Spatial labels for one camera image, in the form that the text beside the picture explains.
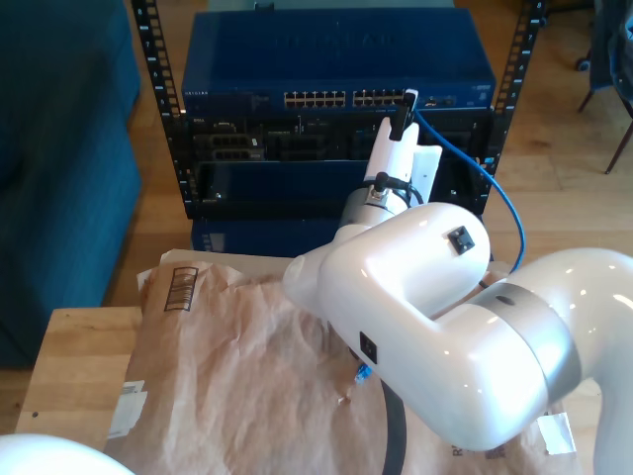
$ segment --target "barcode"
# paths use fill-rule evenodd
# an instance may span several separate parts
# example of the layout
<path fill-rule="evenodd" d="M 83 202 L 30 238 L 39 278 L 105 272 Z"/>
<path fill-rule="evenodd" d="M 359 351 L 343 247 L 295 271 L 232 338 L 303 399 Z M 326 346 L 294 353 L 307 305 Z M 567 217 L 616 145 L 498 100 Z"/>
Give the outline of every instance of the barcode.
<path fill-rule="evenodd" d="M 165 312 L 169 310 L 191 310 L 191 302 L 194 298 L 196 279 L 198 278 L 197 267 L 176 267 L 174 275 L 171 277 L 169 294 L 165 303 Z"/>

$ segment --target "wooden floor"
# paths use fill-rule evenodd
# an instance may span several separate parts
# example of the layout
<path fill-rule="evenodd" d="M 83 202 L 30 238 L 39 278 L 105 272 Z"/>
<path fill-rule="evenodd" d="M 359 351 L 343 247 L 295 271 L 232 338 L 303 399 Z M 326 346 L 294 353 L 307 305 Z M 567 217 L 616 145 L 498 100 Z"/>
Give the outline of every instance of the wooden floor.
<path fill-rule="evenodd" d="M 176 84 L 180 84 L 193 13 L 204 1 L 159 0 Z M 514 31 L 520 2 L 461 0 L 475 17 L 497 78 Z M 590 14 L 554 16 L 539 33 L 497 179 L 516 205 L 527 231 L 526 261 L 554 250 L 603 246 L 633 254 L 633 144 L 609 176 L 602 174 L 630 120 L 613 91 L 597 94 L 583 114 L 588 75 L 574 70 L 589 46 Z M 187 220 L 161 129 L 147 71 L 135 37 L 142 90 L 130 120 L 143 191 L 113 277 L 106 305 L 138 303 L 136 275 L 169 249 L 189 247 Z M 496 259 L 513 262 L 514 222 L 497 195 L 485 213 Z M 0 433 L 11 432 L 29 372 L 0 372 Z"/>

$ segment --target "white sticker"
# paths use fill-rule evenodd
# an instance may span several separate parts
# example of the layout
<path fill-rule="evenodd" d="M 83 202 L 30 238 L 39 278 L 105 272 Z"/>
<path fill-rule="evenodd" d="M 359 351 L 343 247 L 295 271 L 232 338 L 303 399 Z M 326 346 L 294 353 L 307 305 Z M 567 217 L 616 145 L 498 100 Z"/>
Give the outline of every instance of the white sticker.
<path fill-rule="evenodd" d="M 536 421 L 541 429 L 541 434 L 545 439 L 545 446 L 550 455 L 576 451 L 567 413 L 541 416 Z"/>
<path fill-rule="evenodd" d="M 130 381 L 123 385 L 119 402 L 112 417 L 108 438 L 123 437 L 130 433 L 136 425 L 142 407 L 147 399 L 147 392 L 141 391 L 144 381 Z"/>
<path fill-rule="evenodd" d="M 213 252 L 224 252 L 225 251 L 225 235 L 221 233 L 211 233 L 209 234 L 209 239 L 211 240 L 211 251 Z"/>

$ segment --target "blue connector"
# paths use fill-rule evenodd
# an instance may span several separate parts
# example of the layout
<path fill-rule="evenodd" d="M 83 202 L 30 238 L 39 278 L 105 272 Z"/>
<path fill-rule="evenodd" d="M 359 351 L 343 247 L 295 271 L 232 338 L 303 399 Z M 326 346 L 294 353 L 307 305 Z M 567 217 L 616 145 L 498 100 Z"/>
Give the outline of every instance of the blue connector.
<path fill-rule="evenodd" d="M 372 368 L 367 366 L 365 363 L 361 364 L 358 367 L 358 371 L 356 371 L 356 377 L 354 378 L 354 382 L 356 384 L 363 384 L 366 379 L 372 375 Z"/>

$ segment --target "chair leg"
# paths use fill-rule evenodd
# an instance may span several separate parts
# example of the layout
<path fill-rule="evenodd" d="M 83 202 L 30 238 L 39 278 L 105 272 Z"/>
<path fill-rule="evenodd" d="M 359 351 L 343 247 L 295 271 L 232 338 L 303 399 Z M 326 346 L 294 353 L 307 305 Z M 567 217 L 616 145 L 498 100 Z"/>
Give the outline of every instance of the chair leg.
<path fill-rule="evenodd" d="M 622 138 L 620 145 L 617 147 L 617 150 L 615 151 L 615 155 L 613 156 L 613 158 L 611 158 L 611 162 L 609 163 L 609 166 L 606 168 L 606 171 L 604 172 L 605 175 L 608 175 L 609 173 L 611 173 L 611 170 L 615 166 L 615 163 L 617 163 L 617 160 L 620 158 L 620 155 L 622 154 L 622 150 L 624 150 L 626 145 L 629 143 L 629 140 L 631 140 L 631 136 L 633 136 L 633 122 L 627 129 L 626 134 L 624 134 L 624 137 Z"/>
<path fill-rule="evenodd" d="M 629 117 L 631 118 L 631 120 L 633 120 L 633 106 L 631 106 L 631 103 L 627 101 L 626 99 L 624 99 L 622 96 L 620 96 L 620 101 L 622 101 L 622 105 L 624 106 L 624 109 L 626 109 L 626 112 L 628 113 Z"/>
<path fill-rule="evenodd" d="M 591 98 L 593 97 L 593 91 L 590 91 L 587 96 L 585 96 L 585 100 L 583 101 L 583 104 L 581 104 L 581 107 L 579 108 L 578 112 L 582 112 L 585 107 L 587 106 L 588 102 L 591 100 Z"/>

